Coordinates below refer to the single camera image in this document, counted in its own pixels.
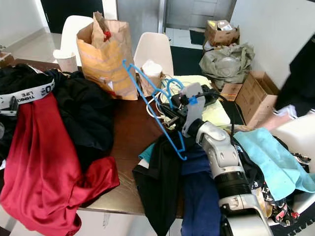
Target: red satin fabric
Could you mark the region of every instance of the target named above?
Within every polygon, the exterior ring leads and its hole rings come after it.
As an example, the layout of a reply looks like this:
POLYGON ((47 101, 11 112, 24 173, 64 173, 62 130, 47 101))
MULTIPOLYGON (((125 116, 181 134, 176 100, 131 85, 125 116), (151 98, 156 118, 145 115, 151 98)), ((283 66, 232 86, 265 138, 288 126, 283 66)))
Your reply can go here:
POLYGON ((113 157, 82 174, 52 94, 20 106, 0 195, 12 217, 46 236, 73 235, 81 227, 79 205, 118 185, 113 157))

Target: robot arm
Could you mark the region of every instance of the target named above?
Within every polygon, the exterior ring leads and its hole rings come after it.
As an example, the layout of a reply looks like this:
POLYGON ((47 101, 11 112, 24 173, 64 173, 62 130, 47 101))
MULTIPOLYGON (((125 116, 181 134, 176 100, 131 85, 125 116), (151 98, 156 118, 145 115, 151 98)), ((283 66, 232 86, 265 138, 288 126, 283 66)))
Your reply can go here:
POLYGON ((205 97, 199 83, 180 91, 185 111, 163 112, 185 137, 194 137, 207 153, 219 193, 219 206, 225 219, 221 233, 225 236, 272 236, 255 195, 252 194, 238 152, 228 133, 201 120, 205 97))

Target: light blue towel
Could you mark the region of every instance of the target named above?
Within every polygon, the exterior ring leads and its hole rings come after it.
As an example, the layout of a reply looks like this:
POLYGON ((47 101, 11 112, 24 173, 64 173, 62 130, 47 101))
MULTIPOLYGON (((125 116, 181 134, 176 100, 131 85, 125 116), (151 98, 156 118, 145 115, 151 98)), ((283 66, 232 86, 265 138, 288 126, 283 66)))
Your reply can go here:
POLYGON ((276 201, 287 197, 295 189, 315 192, 315 174, 308 174, 267 129, 237 132, 234 137, 262 170, 276 201))
POLYGON ((145 149, 143 151, 143 153, 141 153, 139 155, 139 158, 140 159, 145 159, 148 163, 150 163, 150 159, 151 159, 151 154, 153 152, 153 147, 154 147, 155 143, 154 144, 151 144, 150 146, 147 147, 147 149, 145 149))

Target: brown paper bag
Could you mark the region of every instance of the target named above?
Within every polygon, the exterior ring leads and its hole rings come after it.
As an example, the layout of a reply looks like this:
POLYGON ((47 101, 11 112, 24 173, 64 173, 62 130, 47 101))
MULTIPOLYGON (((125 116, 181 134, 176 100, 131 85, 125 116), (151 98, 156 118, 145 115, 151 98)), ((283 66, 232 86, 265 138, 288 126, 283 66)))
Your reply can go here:
POLYGON ((105 20, 95 12, 94 22, 77 33, 77 45, 84 76, 97 83, 115 98, 137 100, 138 92, 123 68, 133 62, 128 22, 105 20), (104 31, 111 37, 104 42, 104 31))
MULTIPOLYGON (((152 83, 157 88, 161 88, 161 82, 163 79, 165 79, 165 75, 161 73, 160 76, 148 76, 148 78, 152 81, 152 83)), ((154 88, 149 84, 149 82, 142 75, 140 75, 140 85, 141 85, 142 92, 145 97, 151 96, 152 93, 154 92, 154 88)))

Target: chair backrest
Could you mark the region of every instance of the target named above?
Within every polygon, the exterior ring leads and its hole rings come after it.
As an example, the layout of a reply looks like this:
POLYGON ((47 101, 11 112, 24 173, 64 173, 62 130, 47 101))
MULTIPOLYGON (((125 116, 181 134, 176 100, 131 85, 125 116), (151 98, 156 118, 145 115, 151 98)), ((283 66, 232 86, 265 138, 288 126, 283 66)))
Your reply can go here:
MULTIPOLYGON (((291 152, 297 152, 312 158, 310 173, 315 173, 315 115, 306 115, 285 123, 271 133, 288 145, 291 152)), ((314 193, 302 193, 294 196, 293 210, 302 213, 315 202, 314 193)))
POLYGON ((162 33, 145 32, 141 35, 134 53, 134 64, 138 68, 151 59, 160 64, 163 73, 173 76, 173 60, 168 37, 162 33))
POLYGON ((76 42, 76 35, 85 26, 93 22, 93 18, 86 16, 69 16, 64 25, 61 36, 61 51, 74 52, 76 55, 77 65, 81 66, 80 55, 76 42))

